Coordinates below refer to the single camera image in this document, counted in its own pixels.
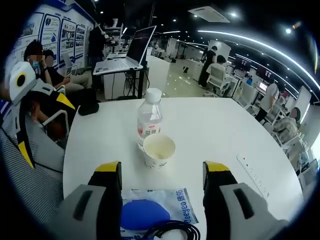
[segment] tiled floor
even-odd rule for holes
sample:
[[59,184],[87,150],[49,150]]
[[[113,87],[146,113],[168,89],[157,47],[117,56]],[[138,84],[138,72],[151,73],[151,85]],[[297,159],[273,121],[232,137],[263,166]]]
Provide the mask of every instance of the tiled floor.
[[206,90],[198,87],[191,71],[188,72],[183,73],[183,65],[179,62],[171,63],[163,97],[202,97]]

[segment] white paper cup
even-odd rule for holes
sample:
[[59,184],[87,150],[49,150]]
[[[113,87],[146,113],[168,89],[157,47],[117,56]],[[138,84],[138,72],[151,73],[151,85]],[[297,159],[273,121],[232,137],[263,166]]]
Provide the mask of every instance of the white paper cup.
[[161,169],[176,151],[175,142],[161,133],[147,136],[143,141],[145,165],[150,169]]

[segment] ceiling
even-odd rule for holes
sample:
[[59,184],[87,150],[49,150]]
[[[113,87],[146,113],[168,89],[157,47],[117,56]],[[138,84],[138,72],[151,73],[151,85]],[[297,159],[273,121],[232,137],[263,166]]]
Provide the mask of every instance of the ceiling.
[[[77,2],[85,10],[91,11],[89,14],[93,14],[98,22],[102,18],[119,18],[124,26],[128,27],[126,34],[133,35],[136,29],[148,26],[154,1],[98,0],[94,2],[96,11],[89,0],[77,0]],[[319,32],[316,31],[317,23],[312,21],[313,16],[318,15],[318,10],[316,7],[311,7],[311,4],[293,6],[270,1],[157,0],[154,5],[152,25],[157,25],[156,32],[158,33],[180,31],[180,33],[167,34],[167,37],[173,36],[183,41],[186,40],[186,42],[194,41],[200,44],[205,42],[207,44],[209,40],[218,39],[231,47],[231,56],[240,54],[250,58],[283,77],[297,90],[302,85],[313,90],[312,94],[316,94],[320,99],[320,90],[310,77],[279,53],[235,36],[198,32],[198,30],[208,30],[233,33],[268,44],[294,59],[320,83],[318,80],[320,73],[314,74],[315,50],[314,45],[311,44],[320,38]],[[203,6],[213,7],[230,20],[230,23],[207,22],[188,12],[188,10]],[[232,12],[238,17],[232,17],[230,15]],[[291,34],[287,34],[286,28],[291,28],[297,21],[301,21],[302,25],[297,29],[292,29]],[[311,100],[318,101],[314,95]]]

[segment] white desk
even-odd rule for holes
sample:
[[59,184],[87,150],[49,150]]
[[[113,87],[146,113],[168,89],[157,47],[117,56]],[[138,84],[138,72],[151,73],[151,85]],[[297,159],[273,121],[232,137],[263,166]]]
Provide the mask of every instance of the white desk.
[[233,99],[163,98],[161,132],[176,144],[173,160],[159,171],[145,166],[137,147],[137,110],[143,100],[100,103],[97,113],[76,114],[65,150],[63,194],[87,184],[96,167],[121,161],[123,189],[187,188],[205,239],[203,161],[223,163],[241,183],[257,187],[237,160],[245,156],[270,193],[268,210],[290,220],[303,201],[297,175],[271,135]]

